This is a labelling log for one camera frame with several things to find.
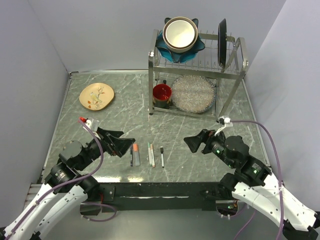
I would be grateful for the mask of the white green-tipped highlighter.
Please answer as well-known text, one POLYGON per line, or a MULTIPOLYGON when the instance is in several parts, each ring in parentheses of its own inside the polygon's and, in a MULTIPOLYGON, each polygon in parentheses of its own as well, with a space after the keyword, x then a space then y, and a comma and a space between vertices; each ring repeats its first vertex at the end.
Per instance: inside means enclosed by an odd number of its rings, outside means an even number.
POLYGON ((151 157, 151 146, 150 143, 147 143, 147 153, 148 153, 148 162, 149 165, 152 166, 152 157, 151 157))

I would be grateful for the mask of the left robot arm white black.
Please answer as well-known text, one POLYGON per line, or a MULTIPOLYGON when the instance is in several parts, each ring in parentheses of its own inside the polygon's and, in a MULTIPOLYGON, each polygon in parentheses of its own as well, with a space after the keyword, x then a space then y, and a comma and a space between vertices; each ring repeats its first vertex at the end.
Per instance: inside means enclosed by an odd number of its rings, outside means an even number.
POLYGON ((38 193, 23 212, 8 226, 0 229, 2 240, 39 240, 74 207, 82 202, 95 200, 100 184, 92 173, 81 175, 104 153, 122 157, 134 138, 123 138, 122 131, 97 128, 93 140, 83 146, 77 140, 67 142, 38 193))

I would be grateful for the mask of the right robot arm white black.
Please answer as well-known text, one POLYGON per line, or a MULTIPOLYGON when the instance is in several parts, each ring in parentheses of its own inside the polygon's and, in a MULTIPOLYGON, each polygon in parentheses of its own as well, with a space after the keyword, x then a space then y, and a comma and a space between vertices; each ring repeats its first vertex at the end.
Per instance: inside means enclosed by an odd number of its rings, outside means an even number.
POLYGON ((320 213, 308 208, 290 193, 262 161, 250 155, 239 135, 203 129, 184 138, 192 153, 205 144, 202 154, 215 154, 234 173, 227 173, 210 194, 221 199, 240 200, 280 227, 288 240, 315 240, 320 213))

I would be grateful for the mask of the grey marker orange tip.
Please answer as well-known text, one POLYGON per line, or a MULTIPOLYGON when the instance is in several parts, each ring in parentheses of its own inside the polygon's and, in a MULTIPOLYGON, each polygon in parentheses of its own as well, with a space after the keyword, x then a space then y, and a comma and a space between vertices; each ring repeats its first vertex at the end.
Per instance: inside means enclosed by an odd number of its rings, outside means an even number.
POLYGON ((135 167, 138 167, 141 165, 139 151, 133 151, 133 164, 135 167))

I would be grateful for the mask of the white marker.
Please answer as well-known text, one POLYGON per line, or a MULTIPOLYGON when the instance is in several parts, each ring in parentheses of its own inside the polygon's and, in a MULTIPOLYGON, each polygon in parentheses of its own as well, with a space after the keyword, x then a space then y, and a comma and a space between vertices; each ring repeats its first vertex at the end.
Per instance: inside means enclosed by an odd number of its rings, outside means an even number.
POLYGON ((156 167, 156 164, 155 164, 155 156, 154 156, 154 147, 153 147, 153 144, 152 144, 152 143, 150 144, 150 155, 151 155, 151 164, 152 164, 152 167, 155 168, 155 167, 156 167))

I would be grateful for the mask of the large orange marker cap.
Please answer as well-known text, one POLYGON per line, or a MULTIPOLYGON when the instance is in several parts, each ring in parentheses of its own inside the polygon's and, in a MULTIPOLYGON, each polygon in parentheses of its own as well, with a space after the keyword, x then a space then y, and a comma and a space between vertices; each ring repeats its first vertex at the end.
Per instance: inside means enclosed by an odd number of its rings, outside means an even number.
POLYGON ((138 144, 137 144, 137 143, 134 143, 134 144, 133 144, 133 151, 134 151, 134 152, 138 152, 138 151, 139 151, 139 147, 138 147, 138 144))

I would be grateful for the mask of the dark blue pen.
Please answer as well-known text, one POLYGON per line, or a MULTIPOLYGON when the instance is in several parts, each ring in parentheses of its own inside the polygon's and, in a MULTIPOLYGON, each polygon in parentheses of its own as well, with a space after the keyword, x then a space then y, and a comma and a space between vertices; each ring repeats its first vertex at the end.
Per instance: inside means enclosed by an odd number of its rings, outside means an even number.
POLYGON ((133 145, 130 146, 130 166, 133 167, 133 145))

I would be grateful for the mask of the grey pen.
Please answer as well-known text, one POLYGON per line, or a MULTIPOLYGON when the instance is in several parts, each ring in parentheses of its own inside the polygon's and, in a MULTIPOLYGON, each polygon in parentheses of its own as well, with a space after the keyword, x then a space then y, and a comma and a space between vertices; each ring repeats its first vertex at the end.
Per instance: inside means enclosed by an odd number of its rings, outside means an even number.
POLYGON ((163 151, 161 152, 161 167, 164 168, 165 167, 165 161, 164 161, 164 153, 163 151))

